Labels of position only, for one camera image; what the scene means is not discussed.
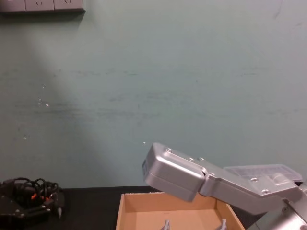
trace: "wall stain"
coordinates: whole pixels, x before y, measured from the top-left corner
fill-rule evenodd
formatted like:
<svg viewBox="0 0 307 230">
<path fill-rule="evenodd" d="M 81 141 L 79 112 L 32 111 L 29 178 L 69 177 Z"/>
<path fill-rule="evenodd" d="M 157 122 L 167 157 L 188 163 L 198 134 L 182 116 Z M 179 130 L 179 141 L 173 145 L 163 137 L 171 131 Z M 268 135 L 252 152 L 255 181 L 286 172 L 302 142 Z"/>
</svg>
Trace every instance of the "wall stain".
<svg viewBox="0 0 307 230">
<path fill-rule="evenodd" d="M 257 73 L 243 73 L 241 74 L 241 77 L 243 76 L 257 76 L 258 74 Z"/>
<path fill-rule="evenodd" d="M 249 71 L 255 71 L 255 70 L 269 70 L 269 67 L 259 67 L 259 66 L 254 66 L 254 67 L 248 67 L 248 68 L 243 68 L 242 70 L 249 70 Z"/>
<path fill-rule="evenodd" d="M 115 73 L 114 68 L 109 68 L 109 69 L 106 70 L 106 74 L 111 74 L 111 73 Z"/>
<path fill-rule="evenodd" d="M 273 18 L 277 19 L 280 13 L 282 12 L 282 7 L 283 7 L 283 0 L 280 1 L 280 5 L 278 7 L 278 11 L 274 14 Z"/>
<path fill-rule="evenodd" d="M 111 97 L 109 99 L 110 102 L 122 102 L 125 99 L 123 95 L 119 95 L 117 97 Z"/>
<path fill-rule="evenodd" d="M 288 114 L 299 113 L 303 111 L 307 111 L 307 108 L 276 109 L 272 111 L 267 111 L 266 114 L 268 115 L 288 115 Z"/>
<path fill-rule="evenodd" d="M 165 92 L 149 92 L 145 95 L 146 99 L 163 100 L 163 101 L 169 101 L 174 97 L 175 95 L 173 95 L 172 93 L 165 93 Z"/>
<path fill-rule="evenodd" d="M 76 119 L 84 121 L 95 121 L 97 119 L 106 119 L 115 121 L 118 119 L 129 120 L 147 120 L 154 119 L 160 116 L 160 113 L 150 113 L 136 111 L 127 111 L 112 108 L 93 108 L 82 109 L 77 108 L 74 104 L 69 103 L 52 103 L 52 107 L 45 108 L 38 106 L 37 103 L 24 104 L 17 102 L 12 106 L 12 114 L 18 118 L 32 118 L 32 119 Z"/>
<path fill-rule="evenodd" d="M 71 73 L 77 73 L 78 75 L 81 75 L 82 77 L 88 77 L 88 76 L 101 76 L 101 73 L 97 73 L 94 71 L 82 71 L 82 70 L 71 70 Z"/>
</svg>

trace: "screw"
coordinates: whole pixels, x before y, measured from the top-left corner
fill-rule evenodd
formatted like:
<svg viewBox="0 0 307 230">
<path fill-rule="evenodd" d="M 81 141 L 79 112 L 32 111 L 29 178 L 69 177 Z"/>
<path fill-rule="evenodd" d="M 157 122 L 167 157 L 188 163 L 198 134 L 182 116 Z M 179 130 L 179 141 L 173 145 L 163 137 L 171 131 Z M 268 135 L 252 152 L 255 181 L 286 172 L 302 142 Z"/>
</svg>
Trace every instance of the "screw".
<svg viewBox="0 0 307 230">
<path fill-rule="evenodd" d="M 262 192 L 262 194 L 269 194 L 270 193 L 270 191 L 268 189 L 263 189 L 261 192 Z"/>
<path fill-rule="evenodd" d="M 287 212 L 289 210 L 288 207 L 283 207 L 282 212 Z"/>
</svg>

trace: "teal wall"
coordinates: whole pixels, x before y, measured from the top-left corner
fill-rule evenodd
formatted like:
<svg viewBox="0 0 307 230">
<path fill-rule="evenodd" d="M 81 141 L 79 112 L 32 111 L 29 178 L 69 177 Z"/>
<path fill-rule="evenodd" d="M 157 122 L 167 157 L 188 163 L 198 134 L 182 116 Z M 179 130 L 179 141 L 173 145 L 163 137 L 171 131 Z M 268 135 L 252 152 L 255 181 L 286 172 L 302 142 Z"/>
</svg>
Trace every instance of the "teal wall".
<svg viewBox="0 0 307 230">
<path fill-rule="evenodd" d="M 307 1 L 84 3 L 1 19 L 0 180 L 143 185 L 154 141 L 307 173 Z"/>
</svg>

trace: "clear plastic cover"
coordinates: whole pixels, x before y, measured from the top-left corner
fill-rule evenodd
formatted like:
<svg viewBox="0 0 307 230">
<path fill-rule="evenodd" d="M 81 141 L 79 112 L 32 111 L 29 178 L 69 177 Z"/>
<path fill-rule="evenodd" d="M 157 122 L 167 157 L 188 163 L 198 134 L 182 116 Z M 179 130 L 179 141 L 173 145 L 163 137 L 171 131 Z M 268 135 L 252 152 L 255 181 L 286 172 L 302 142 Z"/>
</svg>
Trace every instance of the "clear plastic cover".
<svg viewBox="0 0 307 230">
<path fill-rule="evenodd" d="M 294 182 L 302 182 L 303 177 L 293 169 L 283 164 L 263 164 L 263 165 L 246 165 L 246 166 L 231 166 L 224 167 L 230 173 L 241 176 L 246 179 L 257 178 L 260 176 L 274 175 L 281 173 Z"/>
</svg>

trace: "black cable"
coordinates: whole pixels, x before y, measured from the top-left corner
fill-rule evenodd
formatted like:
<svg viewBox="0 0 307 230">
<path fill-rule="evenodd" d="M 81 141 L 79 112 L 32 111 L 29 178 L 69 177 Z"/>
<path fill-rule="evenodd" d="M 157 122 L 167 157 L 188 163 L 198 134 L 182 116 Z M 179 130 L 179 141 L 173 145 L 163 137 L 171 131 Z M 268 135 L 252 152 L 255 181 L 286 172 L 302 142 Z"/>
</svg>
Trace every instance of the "black cable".
<svg viewBox="0 0 307 230">
<path fill-rule="evenodd" d="M 15 178 L 14 181 L 28 181 L 28 182 L 31 182 L 31 183 L 33 182 L 33 181 L 31 181 L 30 179 L 25 178 L 25 177 L 18 177 L 18 178 Z"/>
<path fill-rule="evenodd" d="M 49 183 L 51 184 L 51 186 L 50 186 L 50 187 L 53 187 L 53 189 L 52 189 L 52 193 L 54 193 L 54 192 L 58 191 L 58 189 L 59 189 L 59 185 L 58 185 L 58 183 L 51 183 L 51 182 L 49 182 Z"/>
<path fill-rule="evenodd" d="M 34 183 L 38 183 L 39 181 L 42 181 L 43 182 L 43 186 L 44 186 L 44 189 L 43 189 L 43 191 L 44 191 L 44 200 L 46 200 L 47 199 L 47 183 L 46 183 L 46 181 L 44 180 L 44 179 L 42 179 L 42 178 L 39 178 L 39 179 L 36 179 L 35 181 L 34 181 Z"/>
<path fill-rule="evenodd" d="M 20 189 L 23 188 L 23 187 L 25 187 L 28 183 L 30 183 L 30 184 L 32 185 L 32 187 L 35 189 L 36 193 L 39 195 L 39 190 L 38 190 L 38 188 L 35 186 L 35 183 L 33 183 L 33 181 L 26 181 L 26 182 L 22 183 L 22 184 L 20 185 Z"/>
</svg>

